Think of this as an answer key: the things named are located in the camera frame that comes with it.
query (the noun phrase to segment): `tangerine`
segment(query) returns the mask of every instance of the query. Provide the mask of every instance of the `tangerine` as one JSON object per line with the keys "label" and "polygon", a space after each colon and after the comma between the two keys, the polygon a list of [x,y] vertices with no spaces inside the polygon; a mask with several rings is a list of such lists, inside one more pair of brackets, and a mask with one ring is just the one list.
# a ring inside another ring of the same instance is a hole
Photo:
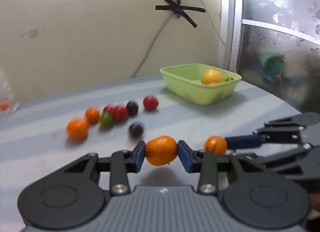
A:
{"label": "tangerine", "polygon": [[228,149],[227,141],[221,136],[211,136],[204,143],[204,149],[214,151],[217,155],[223,155]]}
{"label": "tangerine", "polygon": [[67,127],[66,134],[70,140],[80,141],[88,136],[89,124],[84,118],[72,119]]}
{"label": "tangerine", "polygon": [[178,154],[177,142],[170,136],[160,136],[145,146],[147,161],[154,166],[161,166],[172,162]]}
{"label": "tangerine", "polygon": [[90,124],[96,124],[99,121],[100,110],[96,107],[90,107],[85,111],[84,115]]}

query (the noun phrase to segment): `metal screw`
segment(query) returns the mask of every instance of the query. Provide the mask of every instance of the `metal screw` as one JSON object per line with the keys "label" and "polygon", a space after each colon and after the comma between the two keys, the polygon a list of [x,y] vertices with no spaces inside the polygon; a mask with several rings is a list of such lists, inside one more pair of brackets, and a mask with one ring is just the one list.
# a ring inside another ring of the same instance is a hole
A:
{"label": "metal screw", "polygon": [[303,147],[307,150],[309,150],[311,148],[311,145],[310,144],[304,144]]}
{"label": "metal screw", "polygon": [[209,194],[209,193],[213,193],[217,190],[217,188],[215,186],[213,186],[212,184],[203,184],[200,186],[200,191],[202,193],[206,193],[206,194]]}
{"label": "metal screw", "polygon": [[128,187],[123,184],[116,184],[116,185],[112,186],[112,191],[115,193],[118,193],[118,194],[123,194],[128,191]]}

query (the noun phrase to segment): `white wall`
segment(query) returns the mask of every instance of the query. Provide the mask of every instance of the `white wall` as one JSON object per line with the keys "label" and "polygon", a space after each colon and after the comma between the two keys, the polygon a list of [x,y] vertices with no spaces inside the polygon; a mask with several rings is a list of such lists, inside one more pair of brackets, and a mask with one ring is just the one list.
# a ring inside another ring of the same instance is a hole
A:
{"label": "white wall", "polygon": [[[204,2],[219,29],[220,0]],[[156,4],[166,3],[0,0],[0,67],[15,96],[30,101],[130,78],[169,14],[155,11]],[[202,7],[200,0],[182,5]],[[187,13],[198,27],[171,17],[137,76],[173,64],[216,64],[218,37],[208,15]]]}

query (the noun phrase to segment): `green plastic tray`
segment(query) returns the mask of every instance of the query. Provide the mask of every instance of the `green plastic tray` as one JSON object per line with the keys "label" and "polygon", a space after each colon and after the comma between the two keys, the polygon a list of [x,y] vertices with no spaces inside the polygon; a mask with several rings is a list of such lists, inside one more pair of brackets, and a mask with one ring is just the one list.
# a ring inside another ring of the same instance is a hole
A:
{"label": "green plastic tray", "polygon": [[230,96],[242,79],[238,74],[215,68],[226,78],[232,77],[234,80],[217,85],[202,84],[201,76],[211,68],[215,67],[204,64],[185,64],[162,68],[160,73],[171,92],[197,105],[209,105]]}

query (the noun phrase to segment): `orange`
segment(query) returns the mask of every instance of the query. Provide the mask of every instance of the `orange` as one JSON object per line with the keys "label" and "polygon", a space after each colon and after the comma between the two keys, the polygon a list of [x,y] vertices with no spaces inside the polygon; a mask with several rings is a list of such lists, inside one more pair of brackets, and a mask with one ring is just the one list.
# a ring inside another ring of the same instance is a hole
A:
{"label": "orange", "polygon": [[224,155],[228,149],[228,144],[221,136],[211,136],[205,141],[204,149],[214,151],[217,155]]}
{"label": "orange", "polygon": [[209,84],[213,81],[220,83],[220,82],[225,82],[225,80],[226,80],[225,76],[215,68],[211,68],[207,70],[205,73],[203,73],[201,77],[202,84]]}
{"label": "orange", "polygon": [[84,113],[90,124],[96,124],[99,121],[100,110],[96,107],[90,107]]}
{"label": "orange", "polygon": [[10,108],[11,104],[8,101],[0,102],[0,111],[6,111]]}
{"label": "orange", "polygon": [[161,166],[172,162],[177,157],[178,145],[170,136],[160,136],[147,142],[145,153],[150,164]]}
{"label": "orange", "polygon": [[70,140],[80,141],[88,136],[89,124],[84,118],[72,119],[67,127],[66,133]]}

